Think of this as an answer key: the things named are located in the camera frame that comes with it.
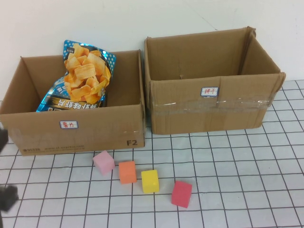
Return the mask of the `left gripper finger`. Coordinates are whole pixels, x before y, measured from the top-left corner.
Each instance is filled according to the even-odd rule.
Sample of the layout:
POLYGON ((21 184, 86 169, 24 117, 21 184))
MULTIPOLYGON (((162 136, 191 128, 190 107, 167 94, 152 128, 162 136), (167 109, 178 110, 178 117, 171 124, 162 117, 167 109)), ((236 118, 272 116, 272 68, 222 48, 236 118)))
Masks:
POLYGON ((0 129, 0 152, 2 152, 5 145, 8 143, 8 131, 6 129, 0 129))

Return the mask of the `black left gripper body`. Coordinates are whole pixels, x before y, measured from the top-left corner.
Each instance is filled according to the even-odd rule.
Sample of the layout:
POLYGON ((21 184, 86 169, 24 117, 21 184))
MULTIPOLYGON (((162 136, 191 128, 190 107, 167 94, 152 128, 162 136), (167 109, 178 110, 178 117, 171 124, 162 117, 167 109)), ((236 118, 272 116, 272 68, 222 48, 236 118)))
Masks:
POLYGON ((9 211, 11 207, 19 200, 18 188, 9 185, 0 187, 0 210, 9 211))

